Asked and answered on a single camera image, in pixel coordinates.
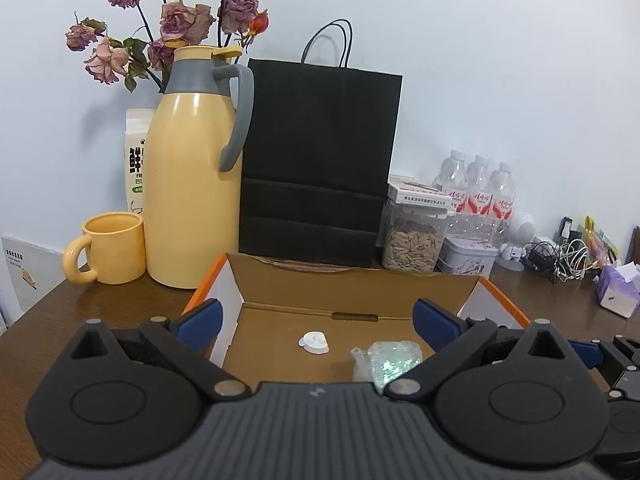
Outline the iridescent glitter plastic bag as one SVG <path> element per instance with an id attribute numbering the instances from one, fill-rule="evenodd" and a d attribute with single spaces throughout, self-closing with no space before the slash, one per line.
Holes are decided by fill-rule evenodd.
<path id="1" fill-rule="evenodd" d="M 370 382 L 378 393 L 422 361 L 422 350 L 412 341 L 375 341 L 367 350 L 352 348 L 353 382 Z"/>

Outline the purple tissue pack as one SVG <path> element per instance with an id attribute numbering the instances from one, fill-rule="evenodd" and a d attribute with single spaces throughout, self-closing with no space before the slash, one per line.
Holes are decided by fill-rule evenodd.
<path id="1" fill-rule="evenodd" d="M 596 285 L 598 303 L 622 318 L 631 318 L 639 309 L 639 266 L 605 266 Z"/>

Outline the white patterned tin box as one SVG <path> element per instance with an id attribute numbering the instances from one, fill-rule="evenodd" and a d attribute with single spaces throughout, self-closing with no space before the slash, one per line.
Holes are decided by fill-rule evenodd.
<path id="1" fill-rule="evenodd" d="M 447 235 L 442 242 L 436 268 L 446 274 L 489 278 L 498 249 L 484 240 Z"/>

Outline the orange cardboard box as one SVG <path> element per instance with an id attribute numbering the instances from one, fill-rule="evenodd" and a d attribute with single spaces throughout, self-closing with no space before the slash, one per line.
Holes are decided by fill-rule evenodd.
<path id="1" fill-rule="evenodd" d="M 350 382 L 352 348 L 375 341 L 413 341 L 416 300 L 426 298 L 460 318 L 489 318 L 524 328 L 526 315 L 487 278 L 441 273 L 314 266 L 244 254 L 222 254 L 187 307 L 220 301 L 224 322 L 209 359 L 252 388 L 261 382 Z M 320 330 L 330 351 L 300 348 Z"/>

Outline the clear jar of seeds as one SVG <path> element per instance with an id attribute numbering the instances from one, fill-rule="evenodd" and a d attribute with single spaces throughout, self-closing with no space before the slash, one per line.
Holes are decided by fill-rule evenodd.
<path id="1" fill-rule="evenodd" d="M 388 201 L 382 266 L 398 272 L 434 271 L 449 224 L 446 209 Z"/>

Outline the colourful snack packet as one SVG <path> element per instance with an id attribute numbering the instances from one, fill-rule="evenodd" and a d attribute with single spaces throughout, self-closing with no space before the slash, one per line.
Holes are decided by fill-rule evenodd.
<path id="1" fill-rule="evenodd" d="M 593 265 L 597 268 L 614 266 L 618 261 L 620 252 L 612 240 L 606 236 L 605 232 L 598 227 L 597 223 L 590 216 L 585 218 L 584 227 L 585 244 L 588 247 Z"/>

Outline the yellow thermos jug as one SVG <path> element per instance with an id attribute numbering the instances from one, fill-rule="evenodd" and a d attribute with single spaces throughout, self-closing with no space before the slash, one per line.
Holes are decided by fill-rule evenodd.
<path id="1" fill-rule="evenodd" d="M 214 259 L 239 248 L 242 151 L 254 75 L 238 46 L 182 47 L 146 135 L 146 266 L 160 284 L 198 287 Z"/>

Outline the black charger plug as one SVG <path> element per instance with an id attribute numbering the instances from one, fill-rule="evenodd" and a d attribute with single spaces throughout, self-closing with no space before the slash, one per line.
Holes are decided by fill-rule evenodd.
<path id="1" fill-rule="evenodd" d="M 563 217 L 560 221 L 558 232 L 555 235 L 555 243 L 559 246 L 566 245 L 573 240 L 580 240 L 582 234 L 577 231 L 573 226 L 573 219 L 570 217 Z"/>

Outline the middle water bottle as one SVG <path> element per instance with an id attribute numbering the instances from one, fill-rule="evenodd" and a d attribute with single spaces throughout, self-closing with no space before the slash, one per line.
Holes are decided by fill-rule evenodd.
<path id="1" fill-rule="evenodd" d="M 466 170 L 464 184 L 466 201 L 463 209 L 463 234 L 487 242 L 490 237 L 488 217 L 492 200 L 487 158 L 475 156 L 474 162 Z"/>

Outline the white red flat box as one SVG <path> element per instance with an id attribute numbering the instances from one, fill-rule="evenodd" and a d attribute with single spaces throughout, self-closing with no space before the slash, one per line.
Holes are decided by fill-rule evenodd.
<path id="1" fill-rule="evenodd" d="M 452 209 L 452 199 L 449 195 L 407 177 L 389 176 L 387 196 L 398 205 Z"/>

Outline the left water bottle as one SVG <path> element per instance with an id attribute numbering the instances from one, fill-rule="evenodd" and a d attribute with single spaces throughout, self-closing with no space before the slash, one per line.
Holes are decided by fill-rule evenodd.
<path id="1" fill-rule="evenodd" d="M 448 233 L 459 234 L 462 229 L 463 213 L 468 197 L 465 184 L 465 154 L 451 150 L 450 155 L 442 162 L 433 185 L 440 192 L 448 195 L 454 214 L 449 218 Z"/>

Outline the right water bottle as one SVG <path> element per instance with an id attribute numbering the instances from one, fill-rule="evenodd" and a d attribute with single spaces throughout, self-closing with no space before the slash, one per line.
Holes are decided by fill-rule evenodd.
<path id="1" fill-rule="evenodd" d="M 516 186 L 512 177 L 512 167 L 506 162 L 500 162 L 489 180 L 491 203 L 489 217 L 494 229 L 490 242 L 499 247 L 506 240 L 506 229 L 509 227 L 513 205 L 516 196 Z"/>

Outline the white card at left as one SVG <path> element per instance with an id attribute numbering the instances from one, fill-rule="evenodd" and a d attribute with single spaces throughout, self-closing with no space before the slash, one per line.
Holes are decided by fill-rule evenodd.
<path id="1" fill-rule="evenodd" d="M 12 286 L 22 313 L 65 280 L 62 254 L 15 237 L 1 237 Z"/>

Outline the white milk carton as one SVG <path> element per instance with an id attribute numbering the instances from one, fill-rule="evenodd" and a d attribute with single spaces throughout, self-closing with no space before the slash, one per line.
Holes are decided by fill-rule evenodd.
<path id="1" fill-rule="evenodd" d="M 154 116 L 154 108 L 130 108 L 125 126 L 125 188 L 128 210 L 142 214 L 143 154 L 146 136 Z"/>

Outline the dried pink flower bouquet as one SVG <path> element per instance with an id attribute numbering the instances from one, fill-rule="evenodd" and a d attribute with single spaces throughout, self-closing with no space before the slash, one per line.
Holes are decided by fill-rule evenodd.
<path id="1" fill-rule="evenodd" d="M 204 46 L 230 50 L 238 62 L 269 27 L 269 14 L 259 0 L 219 0 L 216 9 L 186 0 L 107 0 L 113 8 L 137 10 L 142 25 L 124 39 L 110 35 L 104 21 L 76 18 L 65 32 L 72 52 L 86 52 L 84 69 L 100 84 L 118 84 L 133 92 L 140 80 L 166 91 L 175 50 Z"/>

